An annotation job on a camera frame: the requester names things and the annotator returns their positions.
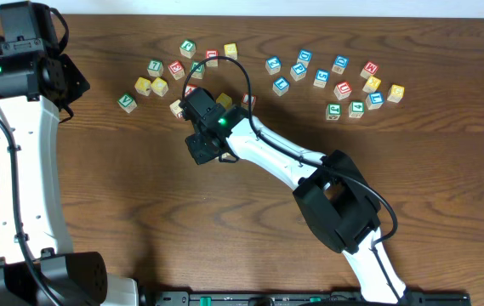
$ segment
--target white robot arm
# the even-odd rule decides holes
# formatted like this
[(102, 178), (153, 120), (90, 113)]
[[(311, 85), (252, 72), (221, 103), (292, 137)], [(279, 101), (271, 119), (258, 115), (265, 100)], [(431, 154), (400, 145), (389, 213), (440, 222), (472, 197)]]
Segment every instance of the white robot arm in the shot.
[[(233, 156), (259, 165), (292, 190), (296, 190), (302, 181), (316, 171), (316, 168), (281, 153), (268, 145), (262, 138), (268, 139), (275, 146), (290, 152), (291, 155), (303, 157), (306, 161), (322, 164), (322, 160), (326, 158), (322, 153), (293, 144), (265, 127), (257, 117), (252, 116), (254, 127), (259, 131), (259, 136), (256, 135), (249, 124), (246, 111), (235, 108), (225, 112), (222, 106), (212, 105), (213, 100), (207, 98), (208, 93), (205, 90), (197, 89), (181, 104), (185, 118), (192, 121), (197, 131), (195, 135), (190, 136), (185, 141), (196, 163), (204, 163), (211, 160), (212, 157), (220, 155), (222, 151), (216, 151), (214, 155), (209, 151), (206, 152), (205, 148), (213, 146), (220, 149), (221, 143), (223, 143), (225, 149)], [(326, 183), (322, 186), (322, 189), (326, 190), (329, 186), (330, 184)], [(311, 224), (308, 225), (320, 240), (328, 239), (319, 237), (319, 230), (312, 228)], [(383, 264), (383, 269), (380, 267), (378, 258), (371, 250), (372, 242), (379, 237), (379, 227), (367, 230), (363, 237), (359, 237), (360, 242), (356, 252), (348, 252), (346, 249), (340, 251), (348, 259), (361, 283), (362, 295), (367, 301), (397, 303), (398, 299), (395, 293), (398, 294), (399, 298), (402, 298), (406, 286), (393, 270), (384, 247), (378, 244), (376, 250)], [(390, 281), (386, 280), (385, 274), (389, 276)], [(394, 287), (395, 292), (391, 290), (390, 284)]]

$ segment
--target black bracket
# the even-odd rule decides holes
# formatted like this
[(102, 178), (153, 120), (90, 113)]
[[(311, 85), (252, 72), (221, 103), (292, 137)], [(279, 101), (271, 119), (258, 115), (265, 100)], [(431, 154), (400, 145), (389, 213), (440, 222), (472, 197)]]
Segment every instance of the black bracket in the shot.
[[(340, 150), (324, 158), (323, 165), (367, 185), (355, 163)], [(325, 188), (338, 184), (342, 190), (329, 199)], [(325, 170), (317, 169), (300, 182), (293, 196), (311, 232), (337, 253), (357, 252), (359, 243), (379, 227), (379, 202), (360, 185), (334, 177)]]

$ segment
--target cable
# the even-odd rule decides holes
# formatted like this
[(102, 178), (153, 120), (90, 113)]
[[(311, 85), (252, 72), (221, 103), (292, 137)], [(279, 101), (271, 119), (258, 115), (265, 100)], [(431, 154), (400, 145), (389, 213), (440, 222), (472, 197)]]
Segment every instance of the cable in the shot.
[(273, 142), (271, 142), (270, 140), (268, 140), (266, 137), (264, 137), (262, 135), (261, 131), (258, 130), (254, 126), (254, 123), (253, 123), (253, 112), (251, 110), (252, 109), (252, 107), (251, 107), (251, 104), (252, 104), (252, 101), (251, 101), (251, 97), (252, 97), (252, 94), (251, 94), (251, 82), (249, 81), (248, 72), (243, 68), (242, 64), (238, 63), (236, 60), (231, 59), (231, 58), (226, 57), (226, 56), (223, 56), (223, 55), (219, 55), (219, 56), (214, 56), (214, 57), (207, 58), (207, 59), (201, 61), (200, 63), (198, 63), (198, 65), (196, 65), (189, 72), (189, 75), (187, 76), (187, 78), (185, 80), (185, 83), (183, 84), (183, 89), (182, 89), (182, 93), (181, 93), (181, 99), (182, 100), (185, 99), (185, 90), (186, 90), (187, 84), (189, 83), (189, 79), (192, 76), (192, 73), (194, 73), (194, 71), (197, 70), (201, 65), (204, 65), (206, 62), (209, 62), (210, 60), (228, 60), (228, 61), (234, 63), (235, 65), (237, 65), (240, 68), (240, 70), (242, 70), (242, 73), (245, 76), (246, 82), (248, 84), (249, 125), (251, 126), (251, 129), (253, 130), (253, 132), (255, 133), (255, 135), (257, 135), (257, 138), (259, 138), (262, 141), (264, 141), (271, 148), (273, 148), (273, 149), (281, 152), (282, 154), (284, 154), (284, 155), (286, 155), (288, 157), (293, 158), (295, 161), (298, 161), (298, 162), (300, 162), (302, 164), (305, 164), (307, 166), (315, 167), (315, 168), (320, 169), (322, 171), (328, 172), (328, 173), (330, 173), (333, 176), (341, 177), (342, 179), (345, 179), (345, 180), (348, 180), (348, 181), (350, 181), (352, 183), (358, 184), (359, 186), (361, 186), (362, 188), (364, 188), (366, 191), (368, 191), (369, 193), (371, 193), (373, 196), (375, 196), (379, 201), (381, 201), (381, 203), (384, 205), (385, 209), (387, 210), (387, 212), (391, 216), (391, 220), (392, 220), (393, 226), (392, 226), (391, 231), (389, 233), (387, 233), (386, 235), (383, 235), (383, 236), (379, 237), (375, 241), (372, 241), (372, 243), (371, 243), (371, 251), (376, 256), (376, 259), (378, 259), (379, 267), (381, 268), (381, 271), (383, 272), (383, 274), (385, 276), (385, 279), (387, 280), (387, 285), (391, 288), (391, 291), (393, 291), (393, 293), (395, 294), (396, 299), (400, 301), (400, 297), (399, 297), (398, 293), (396, 292), (396, 289), (393, 287), (393, 284), (390, 281), (390, 278), (389, 278), (389, 276), (387, 274), (387, 271), (385, 271), (385, 267), (384, 267), (383, 263), (381, 262), (381, 259), (379, 258), (378, 250), (376, 249), (376, 245), (378, 243), (382, 243), (382, 242), (390, 239), (396, 233), (396, 231), (398, 229), (398, 220), (396, 219), (396, 214), (395, 214), (395, 211), (393, 210), (393, 207), (391, 207), (391, 205), (389, 204), (389, 202), (387, 202), (387, 200), (385, 200), (385, 198), (383, 196), (381, 196), (378, 193), (378, 191), (376, 191), (372, 187), (364, 184), (360, 180), (358, 180), (356, 178), (353, 178), (350, 175), (345, 174), (345, 173), (342, 173), (342, 172), (340, 172), (338, 170), (335, 170), (333, 168), (325, 167), (322, 164), (319, 164), (319, 163), (316, 163), (316, 162), (313, 162), (313, 161), (306, 160), (306, 159), (304, 159), (303, 156), (296, 156), (294, 153), (292, 153), (292, 152), (290, 152), (288, 150), (283, 149), (281, 146), (274, 144)]
[(36, 282), (37, 286), (43, 293), (47, 296), (48, 299), (53, 302), (56, 306), (61, 306), (62, 303), (60, 300), (50, 291), (48, 285), (45, 284), (43, 279), (41, 278), (41, 273), (36, 270), (34, 267), (34, 263), (31, 260), (30, 251), (28, 250), (28, 246), (26, 245), (26, 235), (22, 230), (22, 217), (20, 216), (20, 196), (19, 196), (19, 175), (17, 169), (17, 146), (14, 143), (13, 136), (9, 132), (9, 129), (5, 126), (5, 124), (0, 119), (0, 129), (2, 130), (5, 138), (7, 139), (7, 143), (9, 145), (8, 152), (11, 158), (11, 189), (13, 193), (13, 215), (14, 215), (14, 227), (16, 230), (16, 237), (19, 241), (20, 251), (22, 252), (22, 256), (24, 257), (24, 261), (26, 262), (26, 266), (30, 271), (31, 278)]

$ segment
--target toy block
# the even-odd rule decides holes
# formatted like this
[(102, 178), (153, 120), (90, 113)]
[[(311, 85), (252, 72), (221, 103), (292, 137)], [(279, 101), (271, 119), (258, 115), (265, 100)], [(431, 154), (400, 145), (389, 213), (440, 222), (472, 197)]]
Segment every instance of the toy block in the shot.
[[(219, 50), (206, 50), (206, 59), (209, 59), (210, 57), (214, 56), (219, 56)], [(219, 60), (218, 59), (212, 59), (210, 61), (206, 62), (207, 67), (217, 67), (219, 66)]]
[[(191, 71), (198, 66), (198, 63), (199, 62), (195, 62), (195, 61), (192, 62)], [(198, 67), (198, 69), (196, 69), (192, 73), (192, 77), (202, 80), (204, 78), (204, 71), (205, 71), (204, 67), (205, 65), (200, 65), (200, 67)]]
[(235, 43), (225, 45), (225, 55), (234, 60), (238, 59), (238, 49)]
[(301, 63), (304, 65), (305, 68), (308, 68), (308, 65), (310, 64), (311, 60), (311, 55), (312, 53), (308, 50), (300, 50), (299, 57), (297, 58), (296, 62)]
[(187, 97), (190, 93), (192, 93), (193, 90), (197, 88), (197, 85), (187, 84), (187, 87), (185, 88), (185, 97)]
[(339, 104), (331, 103), (327, 105), (327, 115), (325, 118), (327, 120), (338, 120), (342, 115), (342, 108)]
[(325, 86), (327, 85), (329, 76), (330, 76), (330, 73), (328, 73), (328, 71), (324, 71), (321, 69), (317, 70), (316, 79), (313, 82), (313, 86), (325, 88)]
[(170, 73), (176, 80), (179, 80), (181, 77), (185, 76), (185, 69), (183, 68), (183, 65), (178, 60), (170, 64), (168, 66), (168, 70), (170, 70)]
[(373, 62), (369, 61), (361, 71), (361, 77), (368, 79), (370, 76), (373, 76), (378, 71), (378, 65), (374, 64)]
[(186, 39), (179, 47), (181, 54), (189, 59), (196, 53), (196, 44), (188, 39)]
[(367, 110), (375, 110), (381, 107), (384, 103), (384, 95), (380, 92), (371, 93), (365, 100), (367, 103)]
[(364, 103), (353, 101), (350, 103), (350, 118), (360, 118), (364, 115)]
[(149, 97), (151, 94), (151, 81), (140, 77), (136, 84), (134, 85), (138, 94), (143, 94), (144, 96)]
[(404, 87), (393, 84), (387, 93), (387, 100), (399, 103), (402, 97), (404, 97)]
[(125, 93), (117, 102), (128, 114), (138, 107), (136, 100), (127, 93)]
[(291, 77), (294, 81), (299, 81), (306, 76), (306, 72), (306, 67), (302, 63), (298, 63), (291, 68)]
[(147, 67), (147, 72), (149, 72), (149, 76), (151, 77), (162, 77), (164, 66), (160, 60), (153, 59)]
[(334, 61), (333, 72), (336, 72), (338, 74), (343, 74), (345, 67), (347, 67), (347, 64), (349, 62), (350, 62), (350, 59), (348, 59), (348, 58), (346, 58), (342, 55), (338, 55), (336, 57), (336, 60)]
[(272, 89), (274, 93), (281, 97), (289, 90), (289, 82), (282, 76), (274, 82)]
[(282, 62), (274, 56), (266, 60), (266, 70), (270, 75), (276, 74), (282, 69)]
[(228, 110), (232, 107), (232, 98), (224, 93), (220, 94), (215, 102), (223, 105), (223, 107), (225, 107), (225, 110)]
[(351, 94), (351, 87), (348, 82), (340, 82), (334, 88), (334, 94), (338, 100), (345, 99)]
[(164, 94), (168, 92), (168, 84), (166, 81), (162, 80), (160, 77), (157, 77), (155, 81), (151, 84), (151, 88), (155, 94), (163, 97)]
[[(257, 102), (257, 96), (251, 96), (251, 111), (255, 108), (255, 102)], [(242, 107), (244, 109), (249, 108), (249, 93), (244, 93), (243, 94), (243, 99), (242, 99)]]
[(381, 80), (378, 79), (375, 76), (370, 76), (368, 78), (368, 81), (366, 84), (364, 84), (364, 87), (362, 88), (362, 91), (371, 94), (374, 93), (376, 90), (378, 90), (379, 84), (381, 83)]
[(176, 118), (182, 119), (183, 118), (183, 109), (181, 107), (179, 107), (179, 103), (181, 103), (181, 100), (177, 100), (177, 101), (173, 102), (170, 105), (170, 110), (172, 111), (172, 114), (174, 114), (174, 116)]

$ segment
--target alphabet block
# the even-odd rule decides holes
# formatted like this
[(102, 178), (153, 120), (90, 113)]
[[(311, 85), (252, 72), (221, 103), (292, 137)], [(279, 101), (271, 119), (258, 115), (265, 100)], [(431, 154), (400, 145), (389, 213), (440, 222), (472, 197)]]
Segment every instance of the alphabet block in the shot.
[(140, 77), (136, 84), (134, 85), (138, 94), (143, 94), (144, 96), (149, 97), (151, 94), (151, 81)]
[(185, 88), (185, 97), (187, 97), (190, 93), (192, 93), (193, 90), (197, 88), (197, 85), (187, 84), (187, 87)]
[(289, 82), (282, 76), (274, 82), (272, 90), (281, 97), (289, 90)]
[(155, 94), (163, 97), (164, 94), (168, 92), (168, 84), (166, 81), (162, 80), (160, 77), (157, 77), (155, 81), (151, 84), (151, 88)]
[(338, 100), (345, 99), (351, 94), (351, 87), (348, 82), (340, 82), (334, 88), (334, 94)]
[[(206, 50), (206, 59), (209, 59), (210, 57), (214, 56), (219, 56), (219, 50)], [(217, 67), (219, 66), (219, 60), (218, 59), (212, 59), (208, 62), (206, 62), (207, 67)]]
[(178, 60), (170, 64), (168, 66), (168, 70), (170, 70), (170, 73), (176, 80), (179, 80), (181, 77), (185, 76), (185, 69), (183, 68), (183, 65)]
[(368, 78), (367, 83), (364, 84), (364, 88), (362, 88), (362, 91), (367, 93), (367, 94), (374, 93), (376, 90), (378, 90), (380, 83), (381, 83), (380, 79), (378, 79), (375, 76), (370, 76)]
[[(255, 102), (257, 102), (257, 96), (251, 96), (251, 111), (253, 111), (253, 108), (255, 108)], [(249, 93), (244, 93), (243, 94), (243, 99), (242, 99), (242, 107), (244, 109), (249, 108)]]
[(223, 105), (223, 107), (225, 107), (226, 110), (232, 107), (232, 98), (224, 93), (220, 94), (219, 97), (215, 100), (215, 102)]
[(177, 100), (173, 102), (170, 105), (170, 110), (172, 111), (172, 114), (178, 119), (183, 119), (183, 109), (179, 107), (179, 103), (181, 103), (181, 100)]
[(331, 103), (327, 105), (327, 113), (325, 119), (327, 120), (338, 120), (342, 115), (342, 108), (339, 104)]
[(360, 118), (364, 115), (364, 103), (353, 101), (350, 103), (350, 118)]
[(137, 107), (134, 98), (127, 93), (125, 93), (117, 102), (128, 114)]
[(393, 84), (387, 93), (387, 100), (399, 103), (402, 97), (404, 97), (404, 87)]
[(316, 80), (313, 82), (313, 86), (325, 88), (325, 86), (327, 85), (329, 76), (330, 76), (330, 73), (328, 73), (328, 71), (324, 71), (321, 69), (317, 70)]
[(189, 59), (196, 53), (196, 44), (188, 39), (186, 39), (179, 47), (181, 54), (188, 57)]
[(380, 92), (371, 93), (367, 96), (365, 102), (368, 110), (378, 109), (384, 103), (384, 95)]
[[(191, 71), (198, 66), (198, 63), (199, 62), (196, 62), (196, 61), (192, 62)], [(205, 67), (204, 65), (200, 65), (200, 67), (198, 67), (198, 69), (194, 71), (194, 73), (192, 74), (192, 77), (202, 80), (204, 78), (204, 67)]]
[(302, 63), (302, 65), (304, 65), (304, 68), (308, 68), (311, 60), (311, 55), (312, 53), (310, 51), (302, 49), (300, 50), (299, 57), (296, 62)]
[(373, 62), (369, 61), (361, 71), (361, 77), (368, 79), (370, 76), (373, 76), (378, 71), (378, 65), (374, 64)]
[(149, 76), (151, 77), (162, 77), (164, 66), (160, 60), (153, 59), (147, 67), (147, 72), (149, 72)]
[(228, 43), (225, 45), (225, 55), (233, 60), (238, 59), (238, 49), (235, 43)]
[(282, 62), (274, 56), (266, 60), (266, 70), (270, 75), (276, 74), (282, 69)]
[(348, 58), (346, 58), (342, 55), (338, 55), (336, 57), (336, 60), (334, 61), (333, 72), (338, 73), (338, 74), (343, 74), (344, 70), (347, 67), (347, 64), (349, 62), (350, 62), (350, 59), (348, 59)]
[(298, 63), (291, 68), (291, 77), (293, 77), (294, 81), (299, 81), (306, 76), (306, 72), (304, 64)]

